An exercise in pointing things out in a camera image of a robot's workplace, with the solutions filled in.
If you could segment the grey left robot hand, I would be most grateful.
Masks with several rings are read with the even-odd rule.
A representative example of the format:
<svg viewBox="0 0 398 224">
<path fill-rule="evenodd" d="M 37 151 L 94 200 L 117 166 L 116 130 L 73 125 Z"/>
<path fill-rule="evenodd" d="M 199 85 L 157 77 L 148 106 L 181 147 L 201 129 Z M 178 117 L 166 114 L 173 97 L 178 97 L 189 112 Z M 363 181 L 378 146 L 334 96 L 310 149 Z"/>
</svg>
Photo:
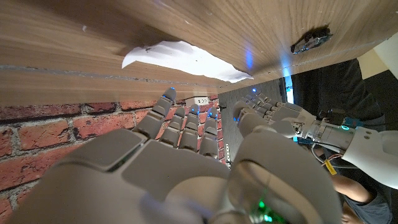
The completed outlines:
<svg viewBox="0 0 398 224">
<path fill-rule="evenodd" d="M 255 88 L 236 102 L 233 119 L 242 136 L 265 130 L 287 138 L 312 138 L 320 126 L 302 107 L 273 100 Z"/>
</svg>

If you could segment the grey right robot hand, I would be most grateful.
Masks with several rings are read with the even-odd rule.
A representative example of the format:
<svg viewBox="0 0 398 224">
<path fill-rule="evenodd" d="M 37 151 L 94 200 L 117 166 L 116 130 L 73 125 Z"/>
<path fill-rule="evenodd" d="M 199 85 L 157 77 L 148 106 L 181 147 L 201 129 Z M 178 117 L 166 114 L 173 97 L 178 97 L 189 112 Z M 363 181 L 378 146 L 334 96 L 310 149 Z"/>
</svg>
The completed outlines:
<svg viewBox="0 0 398 224">
<path fill-rule="evenodd" d="M 169 88 L 133 129 L 117 129 L 73 150 L 41 178 L 9 223 L 339 223 L 330 176 L 293 142 L 288 108 L 270 118 L 239 102 L 243 136 L 230 166 L 218 160 L 217 111 L 202 135 L 198 106 L 161 125 Z"/>
</svg>

